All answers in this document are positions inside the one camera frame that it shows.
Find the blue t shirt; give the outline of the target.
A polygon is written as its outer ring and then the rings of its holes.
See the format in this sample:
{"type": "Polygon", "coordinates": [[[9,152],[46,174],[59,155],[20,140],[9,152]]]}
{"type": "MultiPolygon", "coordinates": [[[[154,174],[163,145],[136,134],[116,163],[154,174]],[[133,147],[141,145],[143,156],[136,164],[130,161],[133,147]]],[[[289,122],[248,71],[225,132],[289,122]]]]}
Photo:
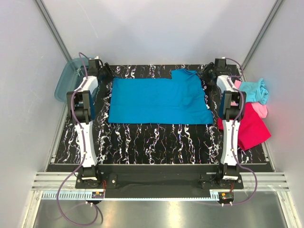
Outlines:
{"type": "Polygon", "coordinates": [[[171,78],[115,78],[112,124],[212,124],[205,92],[195,70],[177,69],[171,78]]]}

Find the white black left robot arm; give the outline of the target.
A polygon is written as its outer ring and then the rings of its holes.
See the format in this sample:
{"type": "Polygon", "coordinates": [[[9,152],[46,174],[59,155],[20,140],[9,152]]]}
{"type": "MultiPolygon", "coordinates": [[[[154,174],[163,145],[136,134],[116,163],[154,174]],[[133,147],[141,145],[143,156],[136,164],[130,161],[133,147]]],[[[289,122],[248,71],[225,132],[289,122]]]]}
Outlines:
{"type": "Polygon", "coordinates": [[[88,64],[84,65],[85,76],[80,85],[66,94],[68,116],[73,122],[80,148],[81,162],[76,168],[78,172],[77,183],[86,184],[92,188],[105,185],[105,180],[99,171],[97,156],[95,154],[93,140],[93,121],[95,119],[95,107],[93,94],[99,84],[106,78],[113,76],[107,63],[96,56],[88,58],[88,64]]]}

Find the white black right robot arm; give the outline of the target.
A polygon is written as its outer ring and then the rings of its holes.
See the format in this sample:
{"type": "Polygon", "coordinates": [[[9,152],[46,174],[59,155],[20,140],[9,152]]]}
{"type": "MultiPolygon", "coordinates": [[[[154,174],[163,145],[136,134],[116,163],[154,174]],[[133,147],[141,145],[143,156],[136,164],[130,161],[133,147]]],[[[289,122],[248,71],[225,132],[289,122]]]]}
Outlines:
{"type": "Polygon", "coordinates": [[[223,149],[217,173],[210,182],[223,189],[230,189],[234,183],[241,182],[239,180],[240,166],[237,158],[237,143],[246,102],[246,93],[241,92],[233,83],[233,78],[240,78],[240,76],[233,76],[229,73],[227,60],[239,65],[231,58],[216,58],[201,73],[203,76],[209,76],[222,94],[218,115],[223,124],[223,149]]]}

